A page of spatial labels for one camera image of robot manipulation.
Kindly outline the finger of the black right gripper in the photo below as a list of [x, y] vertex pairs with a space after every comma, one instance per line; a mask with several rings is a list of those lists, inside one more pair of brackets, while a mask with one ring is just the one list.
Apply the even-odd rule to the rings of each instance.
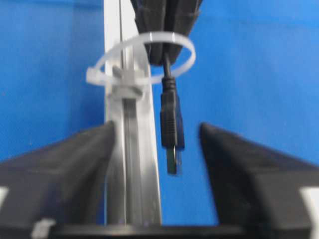
[[[139, 34], [164, 31], [166, 0], [131, 0]], [[162, 65], [163, 43], [144, 44], [151, 65]]]
[[[163, 30], [188, 37], [200, 15], [202, 2], [203, 0], [166, 0]], [[181, 45], [163, 44], [163, 62], [175, 63], [181, 50]]]

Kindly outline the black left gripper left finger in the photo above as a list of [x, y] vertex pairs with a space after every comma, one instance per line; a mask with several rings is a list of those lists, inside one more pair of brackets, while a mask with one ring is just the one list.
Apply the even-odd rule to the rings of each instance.
[[115, 124], [108, 122], [2, 161], [1, 238], [28, 239], [42, 220], [95, 224], [115, 139]]

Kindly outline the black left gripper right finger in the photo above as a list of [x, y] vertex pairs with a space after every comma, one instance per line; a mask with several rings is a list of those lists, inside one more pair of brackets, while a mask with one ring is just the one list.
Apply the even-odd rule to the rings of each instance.
[[303, 190], [319, 168], [208, 123], [199, 138], [219, 222], [255, 239], [312, 239], [316, 223]]

